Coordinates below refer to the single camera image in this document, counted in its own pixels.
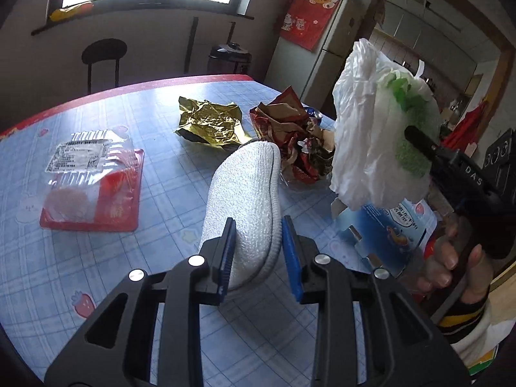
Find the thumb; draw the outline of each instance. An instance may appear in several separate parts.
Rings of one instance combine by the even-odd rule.
[[[487,293],[493,280],[494,270],[486,252],[480,244],[471,251],[468,259],[468,286],[462,295],[462,302],[474,304]]]

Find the refrigerator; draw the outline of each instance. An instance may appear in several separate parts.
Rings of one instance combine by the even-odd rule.
[[[356,3],[341,0],[312,51],[280,37],[264,84],[280,92],[291,85],[301,102],[320,110],[353,49],[362,17]]]

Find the table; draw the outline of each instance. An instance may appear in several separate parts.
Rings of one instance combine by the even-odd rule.
[[[0,323],[27,365],[42,379],[52,360],[84,322],[81,299],[99,304],[134,268],[170,269],[197,253],[213,173],[227,154],[192,143],[174,131],[179,96],[237,103],[243,127],[254,135],[248,111],[278,92],[247,76],[161,80],[97,93],[19,124],[0,142]],[[132,233],[44,230],[39,226],[43,170],[59,142],[76,131],[126,125],[145,150],[139,226]],[[323,127],[331,127],[325,117]],[[280,187],[283,214],[299,234],[348,268],[363,270],[353,248],[337,237],[328,188]],[[156,383],[156,324],[151,381]],[[203,375],[211,387],[308,385],[317,308],[297,304],[283,255],[273,275],[255,291],[201,306]],[[359,379],[365,380],[359,339]]]

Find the gold foil wrapper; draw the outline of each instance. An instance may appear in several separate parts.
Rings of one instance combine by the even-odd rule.
[[[179,108],[178,130],[195,134],[212,146],[244,144],[251,140],[242,128],[242,111],[237,104],[223,105],[179,97]]]

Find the human hand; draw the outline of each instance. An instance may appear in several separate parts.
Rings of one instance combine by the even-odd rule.
[[[434,288],[445,288],[451,283],[450,271],[457,266],[459,260],[459,255],[453,247],[458,227],[456,218],[451,217],[446,226],[445,240],[435,243],[433,255],[426,260],[424,272],[417,280],[417,287],[422,292],[429,293]],[[468,285],[461,301],[465,304],[481,301],[489,290],[493,276],[492,263],[482,246],[478,244],[471,251],[468,259]]]

